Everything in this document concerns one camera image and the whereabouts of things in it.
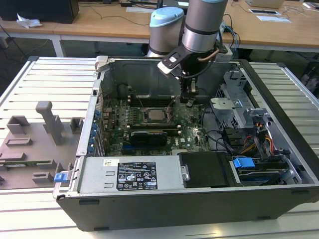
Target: metal table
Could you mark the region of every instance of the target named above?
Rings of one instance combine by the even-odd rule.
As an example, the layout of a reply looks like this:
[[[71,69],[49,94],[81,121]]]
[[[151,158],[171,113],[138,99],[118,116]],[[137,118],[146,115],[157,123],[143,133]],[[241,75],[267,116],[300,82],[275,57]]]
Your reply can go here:
[[[11,115],[26,115],[41,122],[35,112],[40,100],[54,102],[61,121],[84,117],[93,81],[94,58],[40,57],[28,61],[0,97],[0,140],[5,138]],[[319,155],[319,101],[285,67],[251,63],[306,141]],[[82,232],[59,208],[52,188],[0,191],[0,238],[319,238],[319,202],[299,205],[277,220],[235,222],[169,228]]]

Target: blue clip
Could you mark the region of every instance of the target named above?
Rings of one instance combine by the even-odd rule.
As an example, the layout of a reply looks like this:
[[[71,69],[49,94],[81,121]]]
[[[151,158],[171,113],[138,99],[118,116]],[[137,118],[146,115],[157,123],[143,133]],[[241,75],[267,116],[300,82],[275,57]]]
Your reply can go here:
[[[99,112],[98,110],[95,110],[95,111],[94,111],[94,114],[96,115],[96,117],[100,117],[101,112]]]
[[[67,173],[56,173],[54,176],[55,183],[67,183],[68,174]]]
[[[255,168],[255,163],[252,158],[238,157],[233,160],[235,168]]]

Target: table leg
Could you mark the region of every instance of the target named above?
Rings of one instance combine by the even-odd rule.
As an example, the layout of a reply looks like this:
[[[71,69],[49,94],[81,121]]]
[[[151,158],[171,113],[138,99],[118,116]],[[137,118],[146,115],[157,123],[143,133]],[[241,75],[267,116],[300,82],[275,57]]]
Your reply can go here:
[[[7,49],[8,48],[8,44],[6,42],[6,37],[0,37],[0,46],[3,48],[3,49]]]
[[[270,59],[272,58],[274,52],[275,52],[275,51],[270,51],[270,52],[268,52],[268,54],[267,54],[265,60],[266,60],[266,61],[270,61]]]
[[[98,41],[93,41],[93,44],[94,44],[95,53],[100,53],[99,42]]]
[[[61,44],[60,36],[58,36],[58,35],[54,36],[54,38],[52,38],[51,41],[53,43],[53,47],[54,47],[56,56],[57,57],[65,57],[66,55],[65,55],[63,46]]]

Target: warning label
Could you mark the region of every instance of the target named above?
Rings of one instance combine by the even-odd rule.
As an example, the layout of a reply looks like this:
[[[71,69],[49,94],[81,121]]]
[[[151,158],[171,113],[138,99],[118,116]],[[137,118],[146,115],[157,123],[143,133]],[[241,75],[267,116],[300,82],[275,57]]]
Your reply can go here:
[[[116,188],[119,191],[157,189],[155,162],[119,163]]]

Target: circuit board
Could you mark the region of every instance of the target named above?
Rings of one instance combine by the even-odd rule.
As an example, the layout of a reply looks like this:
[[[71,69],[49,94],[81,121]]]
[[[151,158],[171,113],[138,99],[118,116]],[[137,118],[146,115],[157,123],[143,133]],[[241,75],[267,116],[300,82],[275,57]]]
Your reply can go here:
[[[106,100],[103,111],[106,156],[177,155],[179,152],[210,151],[208,139],[199,124],[202,105],[188,108],[178,99],[169,107],[131,105],[124,100]],[[137,130],[131,129],[130,125],[145,125],[154,119],[177,125],[177,129],[172,129],[177,134],[168,134],[165,146],[131,146],[130,134]]]

